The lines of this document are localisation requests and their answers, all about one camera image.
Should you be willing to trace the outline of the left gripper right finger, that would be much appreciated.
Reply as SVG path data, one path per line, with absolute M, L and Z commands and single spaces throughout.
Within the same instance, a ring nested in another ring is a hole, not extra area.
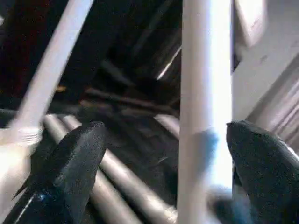
M 299 222 L 299 157 L 278 136 L 248 121 L 227 123 L 241 184 L 266 224 Z

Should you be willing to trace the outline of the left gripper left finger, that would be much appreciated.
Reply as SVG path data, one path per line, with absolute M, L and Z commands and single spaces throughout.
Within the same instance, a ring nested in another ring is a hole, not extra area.
M 67 133 L 6 216 L 6 224 L 79 224 L 106 151 L 106 127 L 90 122 Z

